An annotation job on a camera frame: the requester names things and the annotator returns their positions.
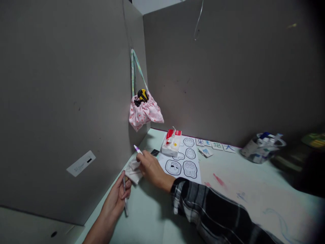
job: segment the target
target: person's right hand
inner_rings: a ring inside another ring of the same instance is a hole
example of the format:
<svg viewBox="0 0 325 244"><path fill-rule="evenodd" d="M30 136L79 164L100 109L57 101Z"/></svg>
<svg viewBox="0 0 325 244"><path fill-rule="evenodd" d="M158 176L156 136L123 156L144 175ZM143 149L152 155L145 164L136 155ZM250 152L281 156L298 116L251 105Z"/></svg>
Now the person's right hand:
<svg viewBox="0 0 325 244"><path fill-rule="evenodd" d="M140 153L137 154L136 160L141 162L139 169L149 182L168 193L170 192L175 178L164 172L154 156L144 150L143 155Z"/></svg>

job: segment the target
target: bag strap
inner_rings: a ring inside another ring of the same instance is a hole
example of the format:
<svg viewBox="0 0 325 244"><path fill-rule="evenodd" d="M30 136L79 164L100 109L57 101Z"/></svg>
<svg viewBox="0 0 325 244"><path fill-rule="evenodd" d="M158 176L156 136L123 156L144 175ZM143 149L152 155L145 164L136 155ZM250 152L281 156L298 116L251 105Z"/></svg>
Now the bag strap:
<svg viewBox="0 0 325 244"><path fill-rule="evenodd" d="M132 79L132 96L134 97L135 93L134 93L134 90L135 90L135 67L134 67L134 63L136 62L137 66L138 66L138 70L140 72L140 75L143 79L143 82L145 83L145 86L146 86L146 89L147 91L148 90L148 87L147 87L147 84L146 84L146 81L143 77L143 74L142 74L142 70L141 70L141 67L140 67L140 63L139 63L139 60L138 60L138 57L136 56L135 54L135 51L134 49L131 49L131 72L132 72L132 76L131 76L131 79Z"/></svg>

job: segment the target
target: pink marker stain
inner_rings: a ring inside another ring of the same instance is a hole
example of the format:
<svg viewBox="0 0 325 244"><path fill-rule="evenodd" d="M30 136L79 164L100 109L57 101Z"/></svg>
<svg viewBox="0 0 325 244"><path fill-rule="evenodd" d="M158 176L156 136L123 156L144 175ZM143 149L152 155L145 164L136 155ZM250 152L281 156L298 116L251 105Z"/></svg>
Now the pink marker stain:
<svg viewBox="0 0 325 244"><path fill-rule="evenodd" d="M207 187L211 187L211 188L212 188L212 186L210 185L210 183L205 182L204 184L205 184Z"/></svg>
<svg viewBox="0 0 325 244"><path fill-rule="evenodd" d="M225 185L224 182L218 176L216 176L214 173L213 173L213 176L217 179L217 181L219 182L219 184L221 186L224 186Z"/></svg>

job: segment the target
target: plastic container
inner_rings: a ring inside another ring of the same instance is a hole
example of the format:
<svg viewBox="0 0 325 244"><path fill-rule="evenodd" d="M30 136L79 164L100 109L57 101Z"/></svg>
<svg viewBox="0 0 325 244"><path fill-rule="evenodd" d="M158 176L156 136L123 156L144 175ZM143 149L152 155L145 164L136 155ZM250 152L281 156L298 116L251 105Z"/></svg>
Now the plastic container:
<svg viewBox="0 0 325 244"><path fill-rule="evenodd" d="M275 143L275 136L269 134L265 138L261 139L263 133L258 133L254 136L250 142L241 149L240 153L249 161L257 164L264 163L270 159L278 150L285 147L287 144L282 139L278 139Z"/></svg>

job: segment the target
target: pink drawstring bag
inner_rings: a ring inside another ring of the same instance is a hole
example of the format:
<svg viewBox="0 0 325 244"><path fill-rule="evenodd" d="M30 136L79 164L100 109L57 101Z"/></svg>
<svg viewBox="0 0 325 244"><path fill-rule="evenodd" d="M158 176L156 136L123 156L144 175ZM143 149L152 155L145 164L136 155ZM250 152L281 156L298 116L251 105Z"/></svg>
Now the pink drawstring bag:
<svg viewBox="0 0 325 244"><path fill-rule="evenodd" d="M134 94L134 80L135 80L135 68L134 68L134 62L137 63L140 75L145 83L146 86L146 92L148 94L148 101L147 102L141 102L139 106L135 104L136 101L140 101L137 95ZM132 125L132 127L137 132L144 124L149 123L150 121L156 122L156 123L163 123L164 118L162 117L160 107L157 105L155 100L153 99L152 95L150 94L147 84L145 82L145 79L143 77L141 67L138 61L138 58L135 54L134 49L131 49L131 71L132 71L132 99L131 99L131 105L130 105L130 116L129 116L129 122Z"/></svg>

